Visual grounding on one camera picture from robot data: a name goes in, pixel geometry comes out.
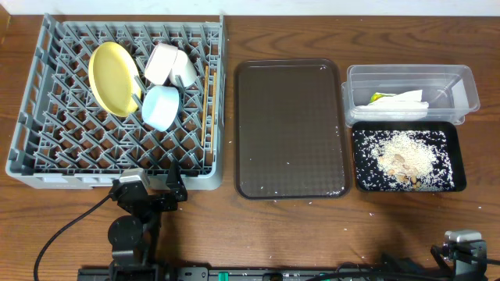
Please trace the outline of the light blue bowl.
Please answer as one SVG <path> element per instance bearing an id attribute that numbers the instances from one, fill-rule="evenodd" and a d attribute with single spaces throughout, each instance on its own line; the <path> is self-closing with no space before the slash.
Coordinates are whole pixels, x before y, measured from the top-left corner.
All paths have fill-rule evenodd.
<path id="1" fill-rule="evenodd" d="M 175 87 L 154 86 L 145 95 L 141 109 L 143 121 L 158 131 L 166 131 L 177 116 L 180 94 Z"/>

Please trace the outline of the wooden chopstick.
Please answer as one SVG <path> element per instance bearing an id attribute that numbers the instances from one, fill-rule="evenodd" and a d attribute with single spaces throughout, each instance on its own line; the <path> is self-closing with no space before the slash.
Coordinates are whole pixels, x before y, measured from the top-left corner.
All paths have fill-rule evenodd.
<path id="1" fill-rule="evenodd" d="M 206 128 L 206 116 L 207 116 L 207 104 L 208 104 L 208 93 L 209 93 L 209 65 L 205 66 L 205 79 L 204 79 L 204 93 L 203 93 L 203 109 L 202 109 L 202 140 L 201 145 L 205 147 L 205 128 Z"/>
<path id="2" fill-rule="evenodd" d="M 211 135 L 211 141 L 210 141 L 210 152 L 213 154 L 213 146 L 214 146 L 214 140 L 215 140 L 215 113 L 216 113 L 216 83 L 217 83 L 217 72 L 214 72 L 213 74 L 213 84 L 212 84 L 212 114 L 211 114 L 211 127 L 210 127 L 210 135 Z"/>

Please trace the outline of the white cup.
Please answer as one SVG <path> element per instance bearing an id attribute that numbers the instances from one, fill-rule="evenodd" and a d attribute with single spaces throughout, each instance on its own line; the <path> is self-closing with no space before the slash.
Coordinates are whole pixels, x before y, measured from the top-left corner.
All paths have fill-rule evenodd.
<path id="1" fill-rule="evenodd" d="M 190 87 L 198 77 L 195 67 L 188 55 L 182 51 L 177 51 L 177 57 L 169 74 L 169 79 L 175 87 Z"/>

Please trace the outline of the yellow plate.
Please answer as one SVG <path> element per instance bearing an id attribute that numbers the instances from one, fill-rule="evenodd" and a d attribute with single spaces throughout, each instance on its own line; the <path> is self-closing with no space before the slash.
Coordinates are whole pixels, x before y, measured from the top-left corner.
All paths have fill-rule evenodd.
<path id="1" fill-rule="evenodd" d="M 111 41 L 99 45 L 91 55 L 88 77 L 92 94 L 107 113 L 128 117 L 138 110 L 134 97 L 141 99 L 135 80 L 139 72 L 122 45 Z"/>

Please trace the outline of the white napkin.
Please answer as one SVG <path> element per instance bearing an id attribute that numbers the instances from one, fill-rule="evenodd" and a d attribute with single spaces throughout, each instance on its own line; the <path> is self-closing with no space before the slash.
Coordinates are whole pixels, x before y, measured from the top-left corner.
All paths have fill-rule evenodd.
<path id="1" fill-rule="evenodd" d="M 359 121 L 415 121 L 427 116 L 429 103 L 423 91 L 406 91 L 384 97 L 367 105 L 357 105 L 350 116 Z"/>

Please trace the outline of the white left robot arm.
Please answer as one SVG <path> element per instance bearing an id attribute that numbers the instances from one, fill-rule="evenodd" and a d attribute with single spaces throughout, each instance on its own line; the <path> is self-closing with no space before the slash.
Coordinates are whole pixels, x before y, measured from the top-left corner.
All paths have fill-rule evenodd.
<path id="1" fill-rule="evenodd" d="M 177 162 L 170 165 L 164 182 L 167 191 L 150 194 L 150 180 L 143 169 L 128 169 L 112 182 L 109 196 L 127 212 L 108 231 L 112 245 L 111 280 L 175 280 L 176 273 L 155 253 L 164 212 L 176 211 L 188 199 Z"/>

